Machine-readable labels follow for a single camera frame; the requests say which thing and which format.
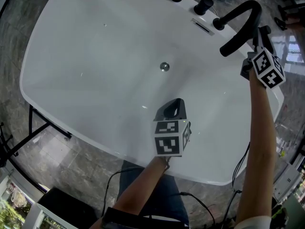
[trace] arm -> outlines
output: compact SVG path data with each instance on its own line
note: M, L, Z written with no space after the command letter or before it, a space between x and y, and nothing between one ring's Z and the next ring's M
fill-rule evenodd
M153 158L144 171L122 193L113 208L138 215L151 196L165 168L164 160L159 157ZM101 228L101 223L102 218L99 218L90 229Z
M271 216L276 159L274 121L265 88L249 72L251 91L251 137L242 197L236 224L255 216Z

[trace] white bathtub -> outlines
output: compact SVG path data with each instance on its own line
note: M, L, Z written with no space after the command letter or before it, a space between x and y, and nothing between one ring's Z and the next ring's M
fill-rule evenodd
M73 135L145 166L151 122L174 98L185 101L191 141L168 174L225 185L250 139L249 82L239 75L251 48L219 53L236 32L194 0L49 0L31 35L23 97ZM211 33L196 26L199 21ZM167 62L170 70L162 72ZM268 91L274 118L283 103Z

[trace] sleeve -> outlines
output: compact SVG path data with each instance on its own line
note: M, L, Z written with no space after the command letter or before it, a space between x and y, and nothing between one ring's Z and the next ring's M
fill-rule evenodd
M271 217L257 216L238 223L234 229L269 229Z

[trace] marble floor tile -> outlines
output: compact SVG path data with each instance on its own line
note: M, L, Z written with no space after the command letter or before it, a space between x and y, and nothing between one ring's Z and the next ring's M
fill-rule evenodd
M28 134L29 104L23 99L19 88L19 77L23 56L35 23L48 0L10 0L0 18L0 121L5 123L6 135L13 134L11 146ZM246 0L214 0L214 8L219 16L224 16ZM274 23L279 16L277 5L281 0L256 0L262 8L261 25L272 29L272 40L276 51L286 67L287 81L281 86L285 101L276 121L277 138L286 155L278 158L276 170L280 172L284 160L293 156L305 128L305 74L297 63L287 63L286 55L294 42L300 45L297 53L305 58L304 31L281 31ZM239 30L249 13L229 22L234 30ZM33 129L44 122L33 115ZM73 197L95 208L101 214L104 193L110 176L121 169L122 160L109 155L73 136L67 139L52 127L28 142L14 157L22 169L38 183L57 187ZM245 172L236 178L235 189L241 189ZM213 213L216 222L221 222L233 189L232 184L213 186L176 178L180 191L190 192L201 199ZM119 191L120 175L113 177L106 198L107 206L112 206ZM229 217L236 215L240 195L234 199ZM212 218L194 198L183 197L192 228L211 225Z

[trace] faucet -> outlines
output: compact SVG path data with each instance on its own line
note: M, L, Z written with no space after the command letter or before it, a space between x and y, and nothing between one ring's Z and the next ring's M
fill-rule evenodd
M235 52L249 39L252 39L255 36L262 15L262 7L257 1L249 0L239 5L227 15L213 20L214 27L221 31L230 20L236 18L247 10L252 10L247 22L230 41L220 48L220 53L224 57Z

